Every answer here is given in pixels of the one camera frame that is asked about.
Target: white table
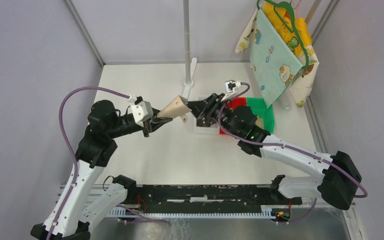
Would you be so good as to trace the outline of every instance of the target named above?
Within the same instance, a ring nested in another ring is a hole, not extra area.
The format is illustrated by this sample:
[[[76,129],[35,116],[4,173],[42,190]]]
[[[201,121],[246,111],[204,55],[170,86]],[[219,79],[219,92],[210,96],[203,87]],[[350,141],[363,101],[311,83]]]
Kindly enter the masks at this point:
[[[182,93],[184,77],[184,64],[106,65],[99,86],[140,95],[161,110]],[[198,63],[194,80],[190,100],[224,93],[227,80],[250,83],[251,90],[244,96],[261,97],[249,63]],[[112,101],[122,114],[129,105],[122,97],[98,91],[95,102],[103,99]],[[273,109],[275,135],[292,144],[316,149],[303,108],[292,105],[286,111],[276,102]],[[244,153],[230,136],[194,133],[193,116],[188,114],[187,123],[174,119],[148,138],[142,132],[117,138],[118,149],[96,184],[102,184],[108,175],[120,174],[138,184],[156,185],[270,184],[281,174],[306,176],[281,162]]]

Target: metal pole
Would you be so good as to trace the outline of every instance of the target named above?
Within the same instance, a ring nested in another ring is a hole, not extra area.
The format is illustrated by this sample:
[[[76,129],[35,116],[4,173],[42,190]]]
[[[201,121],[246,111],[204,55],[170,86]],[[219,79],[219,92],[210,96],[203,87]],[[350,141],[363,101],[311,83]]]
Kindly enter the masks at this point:
[[[191,48],[189,46],[189,0],[183,0],[185,84],[191,84]]]

